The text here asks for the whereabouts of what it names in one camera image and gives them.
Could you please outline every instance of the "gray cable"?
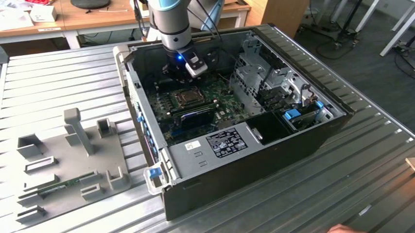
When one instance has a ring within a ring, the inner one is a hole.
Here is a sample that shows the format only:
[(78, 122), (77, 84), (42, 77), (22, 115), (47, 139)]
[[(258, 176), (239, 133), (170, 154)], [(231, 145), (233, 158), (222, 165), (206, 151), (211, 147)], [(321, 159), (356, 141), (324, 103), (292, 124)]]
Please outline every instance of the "gray cable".
[(215, 37), (215, 33), (214, 33), (214, 31), (211, 30), (211, 28), (209, 27), (207, 23), (203, 22), (203, 20), (201, 19), (201, 17), (197, 16), (197, 14), (195, 14), (190, 9), (187, 9), (187, 11), (191, 12), (191, 14), (201, 20), (201, 22), (206, 25), (206, 27), (207, 27), (210, 33), (213, 33), (213, 36)]
[(209, 19), (211, 20), (211, 22), (213, 22), (213, 24), (214, 24), (214, 27), (215, 27), (215, 30), (217, 30), (217, 34), (218, 34), (219, 39), (221, 39), (221, 41), (222, 41), (222, 36), (221, 36), (221, 34), (219, 34), (219, 30), (218, 30), (217, 24), (215, 24), (213, 18), (210, 17), (209, 12), (207, 12), (206, 8), (203, 7), (202, 3), (199, 2), (199, 0), (197, 0), (197, 2), (198, 2), (198, 4), (199, 4), (202, 10), (205, 11), (205, 13), (206, 13)]

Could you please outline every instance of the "label sticker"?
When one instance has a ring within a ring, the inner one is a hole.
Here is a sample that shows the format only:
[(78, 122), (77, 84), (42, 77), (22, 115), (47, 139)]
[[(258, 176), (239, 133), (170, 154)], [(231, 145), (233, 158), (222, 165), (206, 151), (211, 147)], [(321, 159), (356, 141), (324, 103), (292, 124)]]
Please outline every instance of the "label sticker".
[(235, 128), (207, 137), (207, 142), (218, 158), (223, 158), (249, 148)]
[(62, 30), (61, 28), (43, 28), (43, 29), (38, 29), (38, 31), (41, 32), (49, 32), (49, 31), (59, 31)]
[(194, 141), (191, 143), (187, 143), (185, 145), (185, 147), (186, 147), (187, 150), (195, 149), (195, 148), (201, 147), (201, 142), (199, 141)]

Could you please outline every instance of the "hand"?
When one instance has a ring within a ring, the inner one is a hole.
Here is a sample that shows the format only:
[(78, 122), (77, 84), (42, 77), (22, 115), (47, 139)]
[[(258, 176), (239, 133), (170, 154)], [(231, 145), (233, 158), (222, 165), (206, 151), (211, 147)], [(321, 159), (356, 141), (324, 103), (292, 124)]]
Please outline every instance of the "hand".
[(338, 224), (333, 228), (330, 228), (328, 233), (366, 233), (356, 231), (352, 227)]

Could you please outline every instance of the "desk leg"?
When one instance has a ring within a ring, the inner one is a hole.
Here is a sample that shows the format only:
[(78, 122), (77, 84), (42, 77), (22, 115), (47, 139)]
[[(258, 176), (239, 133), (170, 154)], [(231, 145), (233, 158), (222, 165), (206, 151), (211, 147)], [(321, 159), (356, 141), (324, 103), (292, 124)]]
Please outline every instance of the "desk leg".
[(332, 0), (325, 0), (325, 3), (324, 3), (324, 7), (322, 7), (322, 10), (320, 12), (320, 15), (318, 15), (318, 18), (317, 18), (317, 24), (321, 23), (321, 20), (324, 18), (324, 15), (328, 11), (328, 8), (329, 8), (329, 4), (330, 4)]
[(70, 44), (71, 49), (79, 49), (81, 44), (78, 41), (78, 31), (63, 31), (65, 37), (67, 38), (67, 42)]
[(346, 3), (348, 3), (348, 0), (342, 0), (341, 5), (340, 5), (340, 7), (337, 9), (336, 15), (330, 19), (332, 22), (337, 22), (338, 21), (341, 13), (342, 13), (342, 11), (345, 9)]
[(365, 27), (366, 23), (369, 22), (369, 18), (372, 17), (372, 14), (376, 11), (377, 5), (380, 3), (380, 0), (376, 0), (374, 3), (372, 4), (369, 11), (366, 12), (366, 15), (364, 16), (364, 19), (357, 27), (357, 32), (360, 32), (362, 30), (362, 28)]
[(237, 28), (242, 28), (246, 26), (246, 21), (248, 21), (248, 15), (249, 15), (249, 11), (241, 11), (238, 18), (237, 18), (237, 22), (235, 22), (235, 27)]
[(381, 56), (385, 56), (389, 53), (389, 51), (392, 50), (393, 46), (397, 44), (398, 40), (401, 39), (404, 33), (406, 32), (406, 30), (409, 29), (409, 27), (414, 23), (414, 20), (415, 20), (415, 12), (413, 13), (413, 16), (410, 17), (409, 21), (406, 22), (406, 24), (401, 28), (400, 32), (394, 36), (394, 38), (390, 41), (389, 45), (385, 47), (385, 49), (384, 49), (384, 51), (381, 53)]
[(414, 2), (413, 5), (410, 6), (408, 12), (404, 14), (404, 16), (401, 17), (401, 19), (400, 19), (400, 21), (398, 21), (396, 27), (393, 28), (393, 31), (394, 31), (394, 32), (396, 32), (397, 29), (400, 28), (400, 26), (401, 26), (401, 24), (404, 23), (405, 19), (409, 17), (409, 15), (410, 15), (410, 13), (413, 12), (414, 8), (415, 8), (415, 2)]

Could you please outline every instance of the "floor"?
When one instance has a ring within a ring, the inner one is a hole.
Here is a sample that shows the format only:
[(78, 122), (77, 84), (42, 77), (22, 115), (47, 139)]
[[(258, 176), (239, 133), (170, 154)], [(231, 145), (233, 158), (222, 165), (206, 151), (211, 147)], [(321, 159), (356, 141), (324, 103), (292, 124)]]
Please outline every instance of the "floor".
[[(313, 0), (313, 7), (320, 8), (324, 0)], [(341, 20), (349, 15), (354, 1), (349, 1)], [(352, 28), (364, 18), (368, 7), (362, 6), (357, 12)], [(321, 60), (337, 71), (337, 73), (374, 100), (374, 102), (413, 130), (415, 131), (415, 79), (412, 79), (396, 66), (396, 52), (392, 51), (386, 57), (380, 53), (394, 36), (392, 28), (397, 19), (381, 12), (376, 12), (364, 31), (360, 35), (361, 42), (354, 50), (341, 59), (330, 60), (317, 54), (317, 46), (326, 41), (328, 37), (310, 31), (302, 32), (296, 40), (306, 49), (321, 58)], [(410, 30), (402, 40), (409, 40), (415, 32)], [(326, 56), (336, 57), (349, 50), (345, 47), (341, 51), (334, 50), (333, 44), (324, 47)], [(398, 59), (398, 63), (412, 73), (410, 66)]]

